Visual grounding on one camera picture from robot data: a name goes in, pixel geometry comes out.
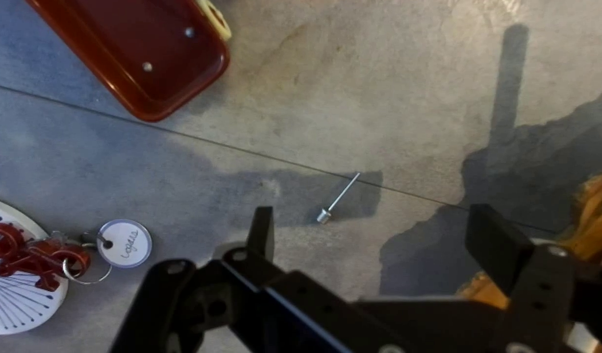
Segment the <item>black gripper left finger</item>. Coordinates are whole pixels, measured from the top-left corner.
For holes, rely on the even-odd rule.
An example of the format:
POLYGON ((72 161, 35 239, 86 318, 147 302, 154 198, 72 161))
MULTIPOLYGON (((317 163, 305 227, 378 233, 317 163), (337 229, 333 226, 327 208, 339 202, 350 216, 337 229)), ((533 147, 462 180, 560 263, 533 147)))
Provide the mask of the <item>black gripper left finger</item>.
POLYGON ((270 206, 256 206, 247 239, 223 253, 221 261, 227 265, 270 265, 274 257, 274 210, 270 206))

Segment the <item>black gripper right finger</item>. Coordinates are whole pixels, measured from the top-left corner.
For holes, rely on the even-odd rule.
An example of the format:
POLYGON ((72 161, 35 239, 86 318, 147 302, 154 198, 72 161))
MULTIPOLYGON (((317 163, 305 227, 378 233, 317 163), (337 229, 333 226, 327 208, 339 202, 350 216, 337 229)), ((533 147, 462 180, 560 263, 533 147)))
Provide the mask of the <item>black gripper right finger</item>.
POLYGON ((537 243, 488 204, 468 210, 464 247, 480 271, 464 282, 464 300, 490 308, 549 304, 574 296, 572 255, 560 243, 537 243))

